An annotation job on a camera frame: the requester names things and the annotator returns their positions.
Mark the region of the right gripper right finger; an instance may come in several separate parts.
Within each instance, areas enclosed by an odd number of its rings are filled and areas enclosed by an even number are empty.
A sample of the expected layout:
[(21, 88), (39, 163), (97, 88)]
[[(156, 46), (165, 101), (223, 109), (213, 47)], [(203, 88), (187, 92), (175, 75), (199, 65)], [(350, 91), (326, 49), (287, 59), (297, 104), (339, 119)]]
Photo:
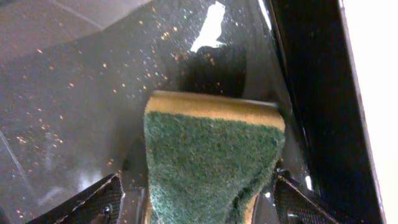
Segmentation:
[(316, 193), (286, 175), (275, 177), (274, 202), (279, 223), (339, 223), (333, 211)]

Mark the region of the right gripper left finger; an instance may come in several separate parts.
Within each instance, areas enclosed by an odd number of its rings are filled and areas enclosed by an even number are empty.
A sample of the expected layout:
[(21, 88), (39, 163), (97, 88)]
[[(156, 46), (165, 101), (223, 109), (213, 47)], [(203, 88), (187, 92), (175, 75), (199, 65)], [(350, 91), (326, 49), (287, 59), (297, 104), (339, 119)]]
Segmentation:
[(87, 189), (34, 218), (30, 223), (119, 223), (124, 192), (119, 174), (110, 174)]

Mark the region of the green yellow sponge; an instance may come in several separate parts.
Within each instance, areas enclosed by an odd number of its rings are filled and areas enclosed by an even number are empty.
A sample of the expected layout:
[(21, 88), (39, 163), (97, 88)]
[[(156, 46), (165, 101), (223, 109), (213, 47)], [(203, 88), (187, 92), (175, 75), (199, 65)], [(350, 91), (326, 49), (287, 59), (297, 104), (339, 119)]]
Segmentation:
[(157, 90), (144, 111), (146, 223), (252, 223), (285, 144), (276, 105)]

